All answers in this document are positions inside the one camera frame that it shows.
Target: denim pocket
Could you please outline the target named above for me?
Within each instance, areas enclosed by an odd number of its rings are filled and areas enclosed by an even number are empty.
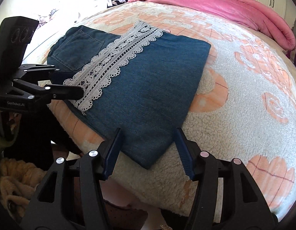
[[[75,71],[98,55],[103,44],[104,41],[78,30],[53,52],[52,57],[70,71]]]

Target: pink duvet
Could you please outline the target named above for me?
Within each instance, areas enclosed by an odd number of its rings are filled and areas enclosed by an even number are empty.
[[[260,31],[274,39],[284,50],[292,50],[296,46],[295,36],[284,19],[255,0],[129,0],[135,1],[188,7],[221,16]]]

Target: white lace trim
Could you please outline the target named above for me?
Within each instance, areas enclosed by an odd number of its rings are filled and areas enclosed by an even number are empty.
[[[111,77],[120,74],[120,67],[127,65],[130,59],[142,52],[143,46],[149,45],[150,41],[156,41],[156,38],[162,35],[161,29],[137,21],[119,39],[93,57],[82,71],[76,73],[72,79],[64,81],[64,85],[79,85],[84,89],[83,98],[71,101],[73,105],[82,112],[91,108],[93,100],[102,95],[102,88],[111,83]]]

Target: bed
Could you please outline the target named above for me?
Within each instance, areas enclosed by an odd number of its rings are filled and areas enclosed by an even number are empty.
[[[224,18],[152,2],[120,5],[75,26],[121,35],[138,20],[211,44],[182,128],[188,139],[216,158],[240,158],[281,220],[296,200],[296,68],[283,49],[266,35]],[[64,34],[58,32],[24,62],[46,63],[50,47]],[[53,100],[49,108],[84,153],[103,141],[63,101]],[[197,183],[184,174],[174,144],[149,170],[120,153],[112,178],[142,202],[184,216],[190,213]],[[220,215],[217,199],[216,222]]]

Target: denim garment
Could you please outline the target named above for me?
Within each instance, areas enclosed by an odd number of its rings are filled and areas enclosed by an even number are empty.
[[[72,28],[51,48],[48,64],[76,73],[118,37],[84,26]],[[204,41],[164,32],[120,68],[86,115],[69,101],[66,104],[106,139],[120,127],[125,134],[122,152],[149,169],[173,142],[174,129],[182,126],[210,47]]]

